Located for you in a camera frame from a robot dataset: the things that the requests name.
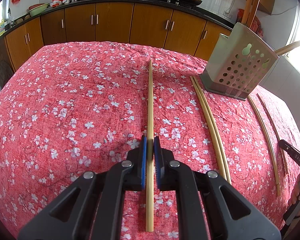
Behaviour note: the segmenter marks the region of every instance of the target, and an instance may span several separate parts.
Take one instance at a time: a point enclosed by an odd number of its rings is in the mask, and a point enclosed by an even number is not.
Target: hand
[[[296,181],[296,183],[295,183],[295,185],[294,185],[294,188],[293,188],[293,190],[292,190],[292,192],[291,192],[291,197],[290,197],[290,199],[288,200],[288,207],[287,207],[287,209],[288,209],[292,204],[295,204],[296,201],[297,201],[297,199],[300,200],[300,196],[299,196],[299,198],[298,198],[298,195],[299,195],[299,193],[300,193],[299,182],[300,182],[300,174],[299,174],[298,177],[297,177],[297,181]]]

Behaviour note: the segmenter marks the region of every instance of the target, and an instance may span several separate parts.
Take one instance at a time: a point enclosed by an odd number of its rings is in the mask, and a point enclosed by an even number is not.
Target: black countertop
[[[90,4],[90,3],[100,3],[100,2],[131,2],[131,3],[143,3],[143,4],[150,4],[150,5],[157,5],[157,6],[162,6],[162,7],[166,7],[166,8],[170,8],[173,10],[178,10],[181,12],[185,12],[194,16],[197,16],[199,18],[205,19],[205,20],[209,20],[211,22],[214,22],[228,30],[232,30],[234,27],[234,24],[232,24],[231,22],[227,21],[226,19],[223,19],[222,17],[209,12],[205,9],[202,9],[198,6],[194,6],[194,7],[184,7],[186,4],[182,3],[178,0],[170,0],[170,2],[167,2],[168,0],[83,0],[83,1],[78,1],[78,2],[72,2],[69,4],[65,4],[65,5],[60,5],[58,7],[55,8],[48,8],[46,9],[44,12],[42,12],[41,14],[35,15],[33,17],[30,17],[29,19],[26,19],[24,21],[22,21],[21,23],[13,26],[12,28],[8,29],[5,31],[5,33],[3,33],[0,36],[0,39],[3,38],[5,35],[7,35],[8,33],[12,32],[13,30],[15,30],[16,28],[20,27],[21,25],[27,23],[28,21],[31,21],[41,15],[53,12],[53,11],[57,11],[60,9],[65,9],[71,6],[76,6],[76,5],[82,5],[82,4]]]

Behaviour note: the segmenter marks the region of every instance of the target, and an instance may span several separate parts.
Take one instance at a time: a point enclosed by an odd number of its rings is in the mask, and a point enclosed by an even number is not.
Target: gray holder base
[[[200,79],[204,85],[204,89],[207,90],[208,92],[212,92],[215,94],[219,94],[219,95],[223,95],[226,97],[231,97],[231,98],[235,98],[241,101],[245,101],[247,99],[247,96],[250,93],[246,93],[246,92],[242,92],[240,90],[237,90],[235,88],[233,88],[231,90],[230,94],[227,94],[226,91],[229,88],[228,86],[222,85],[220,83],[215,83],[211,80],[207,70],[205,69],[203,71],[202,74],[200,74]]]

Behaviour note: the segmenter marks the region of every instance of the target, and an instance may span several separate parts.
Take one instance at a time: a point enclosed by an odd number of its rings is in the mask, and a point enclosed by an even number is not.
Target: tablecloth
[[[45,46],[0,93],[0,219],[14,236],[83,172],[107,171],[138,147],[147,129],[150,59],[154,131],[162,147],[194,171],[218,170],[190,81],[190,75],[202,73],[205,61],[113,42]],[[281,188],[277,197],[269,151],[249,103],[204,92],[233,186],[280,228],[300,170],[286,154],[289,174],[284,176],[275,134],[256,93],[265,101],[280,137],[300,150],[300,133],[288,107],[262,87],[251,93],[275,149]],[[178,238],[174,192],[155,190],[154,232],[144,230],[145,192],[126,193],[122,239],[139,240]]]

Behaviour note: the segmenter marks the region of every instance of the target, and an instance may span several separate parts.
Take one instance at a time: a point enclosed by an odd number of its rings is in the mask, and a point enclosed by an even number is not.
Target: electrical outlet
[[[227,13],[226,11],[223,12],[223,15],[226,16],[226,17],[229,18],[229,19],[232,18],[232,14]]]

